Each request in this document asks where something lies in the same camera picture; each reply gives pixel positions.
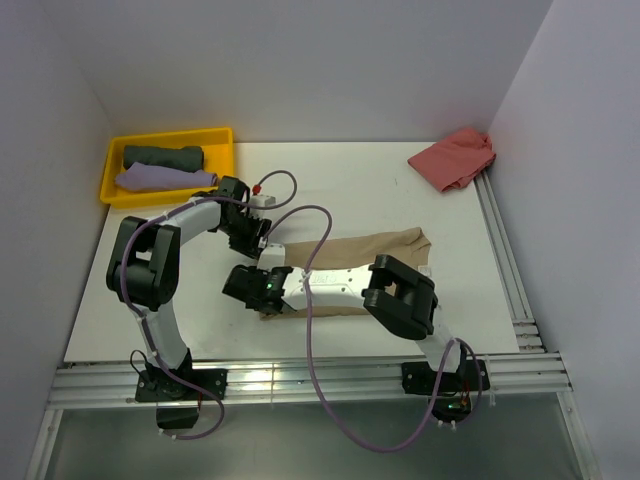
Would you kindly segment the beige t shirt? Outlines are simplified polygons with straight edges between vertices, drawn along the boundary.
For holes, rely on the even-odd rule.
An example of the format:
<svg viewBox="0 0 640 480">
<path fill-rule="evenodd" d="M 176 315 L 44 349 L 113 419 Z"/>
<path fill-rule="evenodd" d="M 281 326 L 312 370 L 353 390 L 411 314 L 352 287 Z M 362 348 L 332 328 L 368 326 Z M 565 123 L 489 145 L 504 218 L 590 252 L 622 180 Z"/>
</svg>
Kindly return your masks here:
<svg viewBox="0 0 640 480">
<path fill-rule="evenodd" d="M 298 242 L 285 244 L 285 264 L 292 267 L 304 267 L 316 247 L 316 242 Z M 328 239 L 315 256 L 312 267 L 318 270 L 348 269 L 371 264 L 379 254 L 388 254 L 418 270 L 428 265 L 431 242 L 420 227 L 403 231 L 383 232 L 359 237 Z M 363 308 L 316 306 L 313 302 L 315 317 L 362 316 L 368 312 Z M 306 317 L 306 310 L 289 314 L 259 314 L 260 320 L 294 319 Z"/>
</svg>

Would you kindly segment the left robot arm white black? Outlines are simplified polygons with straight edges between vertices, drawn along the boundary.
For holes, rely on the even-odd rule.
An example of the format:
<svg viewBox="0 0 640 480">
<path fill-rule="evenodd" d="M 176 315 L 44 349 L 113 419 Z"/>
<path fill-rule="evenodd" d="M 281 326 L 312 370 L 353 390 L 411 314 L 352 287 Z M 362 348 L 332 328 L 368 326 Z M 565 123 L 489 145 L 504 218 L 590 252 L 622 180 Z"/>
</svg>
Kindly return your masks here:
<svg viewBox="0 0 640 480">
<path fill-rule="evenodd" d="M 183 205 L 156 218 L 122 220 L 106 273 L 106 285 L 134 314 L 144 339 L 148 387 L 183 399 L 195 386 L 192 357 L 173 309 L 181 247 L 203 233 L 222 232 L 229 248 L 259 258 L 272 221 L 258 214 L 271 200 L 252 204 L 249 187 L 225 176 L 211 192 L 198 192 Z"/>
</svg>

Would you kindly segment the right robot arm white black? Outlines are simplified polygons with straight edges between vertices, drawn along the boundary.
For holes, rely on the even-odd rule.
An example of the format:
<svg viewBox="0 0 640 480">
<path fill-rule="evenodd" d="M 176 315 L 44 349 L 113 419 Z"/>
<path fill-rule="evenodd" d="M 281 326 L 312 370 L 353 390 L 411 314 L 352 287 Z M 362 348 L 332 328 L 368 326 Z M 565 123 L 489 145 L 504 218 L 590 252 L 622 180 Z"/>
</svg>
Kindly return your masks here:
<svg viewBox="0 0 640 480">
<path fill-rule="evenodd" d="M 364 309 L 392 335 L 416 343 L 441 388 L 455 389 L 467 377 L 466 349 L 437 314 L 435 283 L 391 255 L 338 270 L 238 265 L 222 292 L 265 315 L 314 314 L 321 307 Z"/>
</svg>

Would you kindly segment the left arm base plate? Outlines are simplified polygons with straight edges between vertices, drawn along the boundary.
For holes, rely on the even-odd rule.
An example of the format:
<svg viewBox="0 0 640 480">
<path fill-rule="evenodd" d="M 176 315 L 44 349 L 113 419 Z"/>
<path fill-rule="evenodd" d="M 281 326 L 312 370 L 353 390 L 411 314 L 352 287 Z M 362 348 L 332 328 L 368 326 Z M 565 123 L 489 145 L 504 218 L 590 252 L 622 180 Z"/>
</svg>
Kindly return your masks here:
<svg viewBox="0 0 640 480">
<path fill-rule="evenodd" d="M 226 369 L 173 372 L 175 376 L 213 393 L 223 400 L 227 385 Z M 156 424 L 165 430 L 190 430 L 200 418 L 202 402 L 210 397 L 185 386 L 153 367 L 139 376 L 134 400 L 156 406 Z"/>
</svg>

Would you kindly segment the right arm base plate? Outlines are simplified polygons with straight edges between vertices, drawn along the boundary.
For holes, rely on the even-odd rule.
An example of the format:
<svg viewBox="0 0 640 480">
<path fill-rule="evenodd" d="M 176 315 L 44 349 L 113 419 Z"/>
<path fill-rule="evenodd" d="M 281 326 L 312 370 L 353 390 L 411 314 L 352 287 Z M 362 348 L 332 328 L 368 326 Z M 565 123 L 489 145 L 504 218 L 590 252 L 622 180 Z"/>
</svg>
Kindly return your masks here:
<svg viewBox="0 0 640 480">
<path fill-rule="evenodd" d="M 484 361 L 479 360 L 477 370 L 473 360 L 463 361 L 455 373 L 442 375 L 438 395 L 452 396 L 463 391 L 488 391 L 491 383 Z M 437 371 L 427 362 L 404 362 L 401 364 L 402 388 L 409 395 L 430 395 L 436 381 Z"/>
</svg>

